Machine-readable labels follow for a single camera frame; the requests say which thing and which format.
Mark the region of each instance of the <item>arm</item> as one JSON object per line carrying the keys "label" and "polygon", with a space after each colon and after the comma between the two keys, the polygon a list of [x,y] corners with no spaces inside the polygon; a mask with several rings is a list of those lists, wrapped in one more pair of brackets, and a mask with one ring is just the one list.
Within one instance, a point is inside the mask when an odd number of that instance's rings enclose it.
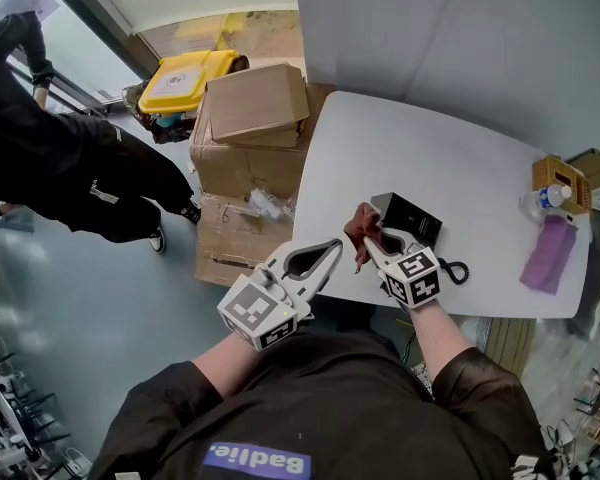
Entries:
{"label": "arm", "polygon": [[258,352],[247,345],[239,336],[231,334],[215,347],[193,360],[198,369],[226,398],[238,387],[253,370],[258,360]]}
{"label": "arm", "polygon": [[47,97],[49,96],[49,89],[44,87],[36,87],[33,91],[33,99],[42,110],[47,110]]}
{"label": "arm", "polygon": [[49,89],[53,65],[46,58],[42,28],[33,11],[10,14],[0,20],[0,57],[6,59],[18,46],[27,56],[34,87]]}
{"label": "arm", "polygon": [[538,471],[552,478],[540,424],[517,377],[475,348],[437,301],[409,312],[436,403],[498,439],[514,459],[538,458]]}
{"label": "arm", "polygon": [[198,358],[174,364],[133,388],[113,420],[90,478],[152,472],[176,434],[235,392],[257,352],[231,334]]}
{"label": "arm", "polygon": [[438,301],[410,309],[411,321],[433,382],[440,371],[461,352],[473,347]]}

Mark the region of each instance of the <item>white table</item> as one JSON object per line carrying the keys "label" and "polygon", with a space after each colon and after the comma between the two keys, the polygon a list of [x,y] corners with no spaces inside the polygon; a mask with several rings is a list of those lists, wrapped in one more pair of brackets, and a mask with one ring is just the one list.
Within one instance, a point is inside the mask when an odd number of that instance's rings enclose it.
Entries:
{"label": "white table", "polygon": [[368,263],[355,275],[355,251],[342,231],[357,205],[395,192],[442,220],[436,255],[463,261],[471,277],[441,273],[440,301],[452,314],[569,318],[587,268],[589,217],[575,219],[575,246],[558,293],[519,282],[539,228],[518,209],[531,190],[531,165],[545,153],[480,126],[429,110],[336,92],[316,127],[298,196],[294,239],[339,237],[339,265],[322,294],[396,306]]}

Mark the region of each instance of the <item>gray floor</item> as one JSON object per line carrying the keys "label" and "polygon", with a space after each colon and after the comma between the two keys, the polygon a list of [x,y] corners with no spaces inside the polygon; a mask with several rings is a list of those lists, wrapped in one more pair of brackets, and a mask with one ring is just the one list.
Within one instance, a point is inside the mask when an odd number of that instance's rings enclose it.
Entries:
{"label": "gray floor", "polygon": [[[120,124],[147,137],[131,118]],[[187,146],[159,150],[187,171]],[[130,387],[226,334],[215,309],[225,289],[194,279],[196,236],[182,217],[163,212],[162,256],[144,241],[33,223],[33,234],[0,229],[0,336],[20,352],[16,366],[57,394],[75,445],[94,457]]]}
{"label": "gray floor", "polygon": [[584,341],[568,334],[563,320],[539,321],[531,347],[522,384],[540,425],[556,427],[564,419],[586,455],[595,443],[584,435],[588,419],[573,398],[590,399],[596,392],[588,380],[592,368],[600,371],[600,330],[594,341]]}

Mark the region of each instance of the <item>brown cloth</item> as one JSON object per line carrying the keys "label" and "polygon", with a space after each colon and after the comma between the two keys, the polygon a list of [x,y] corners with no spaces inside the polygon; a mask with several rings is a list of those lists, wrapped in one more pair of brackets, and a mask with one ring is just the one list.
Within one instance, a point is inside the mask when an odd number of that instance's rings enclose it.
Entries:
{"label": "brown cloth", "polygon": [[360,203],[356,208],[356,213],[344,226],[344,232],[347,234],[353,246],[356,248],[356,274],[360,267],[371,259],[369,251],[364,246],[364,237],[373,238],[378,244],[382,245],[382,232],[378,226],[380,214],[375,211],[369,203]]}

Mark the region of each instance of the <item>person in black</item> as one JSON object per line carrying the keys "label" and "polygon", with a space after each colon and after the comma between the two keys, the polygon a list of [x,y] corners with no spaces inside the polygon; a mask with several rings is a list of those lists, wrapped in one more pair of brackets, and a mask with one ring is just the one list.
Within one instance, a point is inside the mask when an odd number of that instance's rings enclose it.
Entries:
{"label": "person in black", "polygon": [[[7,57],[17,47],[26,54],[35,99],[9,70]],[[35,13],[0,20],[0,200],[112,242],[149,238],[162,252],[160,210],[146,198],[195,224],[200,208],[186,178],[104,119],[46,112],[53,74]]]}
{"label": "person in black", "polygon": [[433,396],[360,318],[260,353],[232,334],[129,392],[89,478],[555,478],[518,379],[437,302],[410,314]]}

